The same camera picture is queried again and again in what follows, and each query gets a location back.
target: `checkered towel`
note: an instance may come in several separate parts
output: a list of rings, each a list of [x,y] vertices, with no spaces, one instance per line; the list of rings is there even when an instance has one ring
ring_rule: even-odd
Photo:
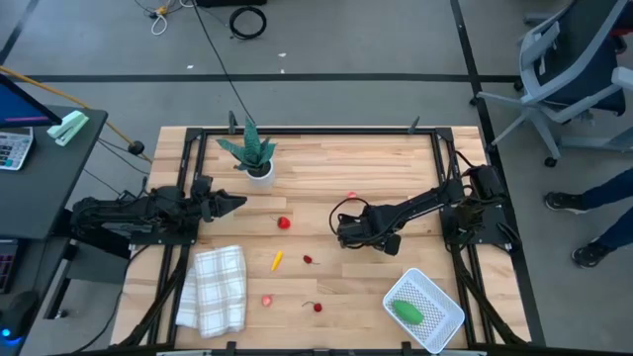
[[[246,264],[240,246],[199,253],[187,272],[176,324],[203,338],[244,329]]]

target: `white pot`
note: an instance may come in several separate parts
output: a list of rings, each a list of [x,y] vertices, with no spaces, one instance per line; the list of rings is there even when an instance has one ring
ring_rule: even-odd
[[[269,162],[270,170],[265,176],[253,177],[248,171],[246,171],[246,176],[248,177],[248,179],[250,179],[250,183],[252,185],[256,187],[270,187],[273,185],[273,182],[275,181],[275,164],[273,163],[272,159],[269,160]]]

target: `yellow cable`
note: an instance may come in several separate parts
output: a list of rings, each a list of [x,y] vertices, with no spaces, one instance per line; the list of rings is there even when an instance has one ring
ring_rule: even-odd
[[[37,86],[39,88],[42,88],[42,89],[44,89],[46,91],[49,91],[49,92],[53,93],[55,95],[59,95],[60,97],[63,97],[65,99],[67,99],[67,100],[79,105],[80,107],[82,107],[84,109],[90,109],[89,106],[87,106],[83,102],[79,101],[79,99],[77,99],[75,97],[72,97],[72,96],[70,96],[68,94],[65,94],[65,93],[63,93],[63,92],[61,92],[61,91],[59,91],[57,89],[51,88],[51,87],[49,87],[47,85],[44,85],[44,84],[42,84],[40,82],[37,82],[37,81],[35,81],[35,80],[25,76],[25,75],[22,75],[22,74],[14,71],[12,69],[9,69],[9,68],[7,68],[7,67],[5,67],[3,65],[0,65],[0,71],[3,71],[3,72],[5,72],[5,73],[7,73],[9,75],[12,75],[12,76],[16,77],[16,78],[20,78],[20,79],[26,81],[27,83],[33,84],[33,85],[35,85],[35,86]],[[115,134],[118,134],[125,142],[127,142],[128,144],[133,144],[133,141],[129,137],[124,135],[122,132],[120,132],[119,129],[117,129],[114,125],[110,124],[108,121],[106,121],[106,125],[110,129],[112,129],[112,131],[114,131]],[[147,162],[151,163],[151,159],[149,159],[149,157],[147,157],[144,153],[141,153],[140,156],[142,157],[142,159],[144,159]]]

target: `wooden table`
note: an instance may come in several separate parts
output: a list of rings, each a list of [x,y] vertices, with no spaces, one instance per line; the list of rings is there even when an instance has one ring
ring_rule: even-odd
[[[452,130],[456,148],[473,163],[485,163],[478,129]],[[176,183],[185,131],[183,127],[162,128],[150,187]],[[227,138],[241,141],[241,137]],[[177,348],[224,349],[228,341],[236,341],[241,349],[400,348],[402,341],[411,338],[383,310],[382,298],[411,267],[419,268],[454,301],[459,300],[437,213],[406,225],[397,256],[371,247],[341,249],[327,224],[333,206],[350,191],[380,205],[396,204],[436,187],[427,136],[284,134],[273,135],[271,140],[278,143],[273,157],[276,180],[272,188],[263,190],[251,186],[243,172],[232,169],[235,159],[208,140],[203,172],[214,177],[213,189],[245,195],[248,202],[228,216],[202,223],[192,253],[233,244],[243,247],[248,277],[246,329],[205,340],[197,330],[179,327]],[[189,165],[185,191],[190,188],[193,166]],[[350,203],[341,211],[358,215],[361,209],[360,203]],[[292,221],[290,229],[276,226],[274,221],[280,216]],[[477,249],[488,298],[514,332],[529,339],[509,256],[492,246]],[[162,246],[152,246],[130,266],[113,343],[130,333],[152,303],[162,250]],[[271,272],[278,250],[284,251],[284,257]],[[306,254],[319,264],[306,264]],[[270,308],[260,302],[267,294],[273,295]],[[323,311],[302,307],[308,301],[321,303]],[[483,342],[479,312],[472,298],[470,301],[476,334]],[[169,313],[164,312],[159,340],[164,340],[168,318]],[[466,346],[462,328],[448,347]]]

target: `snake plant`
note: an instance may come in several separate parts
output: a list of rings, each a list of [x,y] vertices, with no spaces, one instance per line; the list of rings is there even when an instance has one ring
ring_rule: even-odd
[[[272,158],[277,143],[270,143],[270,137],[266,137],[263,142],[259,141],[257,126],[250,118],[246,118],[244,128],[244,147],[232,143],[224,138],[217,139],[218,144],[223,149],[239,161],[233,168],[243,171],[250,170],[260,172],[264,165]]]

